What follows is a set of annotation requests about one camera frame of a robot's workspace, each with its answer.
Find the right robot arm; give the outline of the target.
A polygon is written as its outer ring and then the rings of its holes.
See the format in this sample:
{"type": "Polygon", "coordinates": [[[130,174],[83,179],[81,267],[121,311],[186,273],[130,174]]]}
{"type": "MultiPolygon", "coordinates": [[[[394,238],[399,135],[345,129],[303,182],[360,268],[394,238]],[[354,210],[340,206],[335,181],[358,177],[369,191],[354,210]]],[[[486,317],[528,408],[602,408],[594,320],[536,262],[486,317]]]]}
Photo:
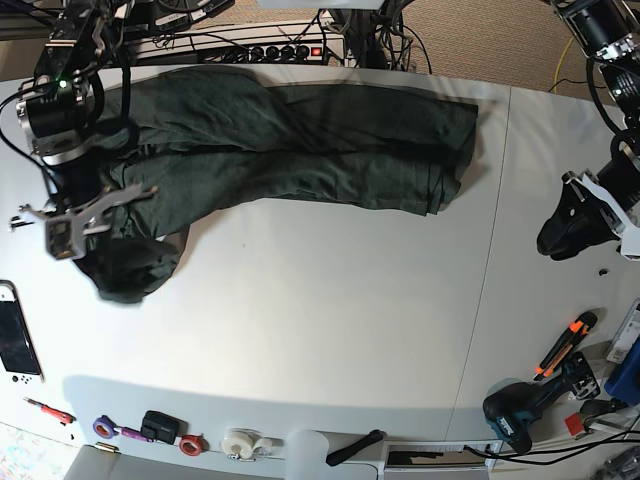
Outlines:
{"type": "Polygon", "coordinates": [[[67,1],[52,25],[33,77],[3,100],[13,103],[27,140],[21,155],[36,166],[47,190],[44,209],[20,207],[10,229],[78,218],[85,235],[111,230],[113,188],[107,164],[136,148],[130,116],[131,63],[125,23],[131,1],[67,1]]]}

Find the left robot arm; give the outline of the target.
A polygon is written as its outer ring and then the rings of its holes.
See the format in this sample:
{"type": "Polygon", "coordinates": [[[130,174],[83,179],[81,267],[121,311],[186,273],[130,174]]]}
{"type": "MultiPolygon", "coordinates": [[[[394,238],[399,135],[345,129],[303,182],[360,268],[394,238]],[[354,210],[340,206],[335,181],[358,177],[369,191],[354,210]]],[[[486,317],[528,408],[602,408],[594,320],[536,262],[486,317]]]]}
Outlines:
{"type": "Polygon", "coordinates": [[[607,242],[639,260],[639,11],[624,1],[550,1],[586,57],[591,99],[613,133],[610,160],[596,174],[562,176],[558,206],[537,237],[554,261],[607,242]]]}

